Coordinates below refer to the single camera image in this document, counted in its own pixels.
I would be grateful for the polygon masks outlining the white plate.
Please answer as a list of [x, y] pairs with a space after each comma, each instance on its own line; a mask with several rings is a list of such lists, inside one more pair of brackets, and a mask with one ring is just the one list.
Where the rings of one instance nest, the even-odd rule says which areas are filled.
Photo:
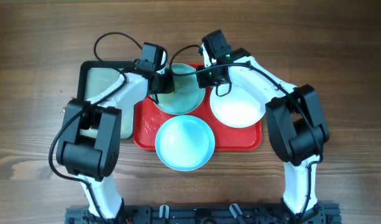
[[214, 87], [209, 97], [210, 108], [218, 121], [232, 128], [246, 128], [265, 114], [262, 105], [242, 88], [230, 84]]

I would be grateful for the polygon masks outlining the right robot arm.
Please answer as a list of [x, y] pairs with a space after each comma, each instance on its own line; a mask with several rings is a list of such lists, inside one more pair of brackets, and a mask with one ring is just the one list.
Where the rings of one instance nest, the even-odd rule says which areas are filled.
[[318, 94], [310, 85], [297, 87], [259, 65], [243, 48], [221, 55], [202, 46], [204, 70], [197, 73], [210, 84], [238, 86], [262, 106], [269, 141], [285, 169], [283, 204], [295, 217], [309, 215], [318, 203], [314, 192], [316, 168], [323, 160], [329, 130]]

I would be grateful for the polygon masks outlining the mint green plate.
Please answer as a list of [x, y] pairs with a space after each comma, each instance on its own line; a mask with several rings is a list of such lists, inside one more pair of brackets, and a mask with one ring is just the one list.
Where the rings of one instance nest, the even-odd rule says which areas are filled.
[[157, 107], [172, 115], [187, 114], [203, 101], [206, 90], [199, 88], [196, 75], [173, 76], [174, 92], [158, 94]]

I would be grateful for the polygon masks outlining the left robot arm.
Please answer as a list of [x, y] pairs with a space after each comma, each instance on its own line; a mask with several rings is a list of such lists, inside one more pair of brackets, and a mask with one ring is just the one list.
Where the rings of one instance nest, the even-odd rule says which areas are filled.
[[173, 91], [172, 74], [133, 70], [122, 72], [111, 86], [88, 100], [68, 102], [48, 162], [65, 166], [66, 178], [81, 183], [90, 203], [91, 221], [123, 220], [124, 202], [112, 175], [119, 156], [122, 114], [149, 95]]

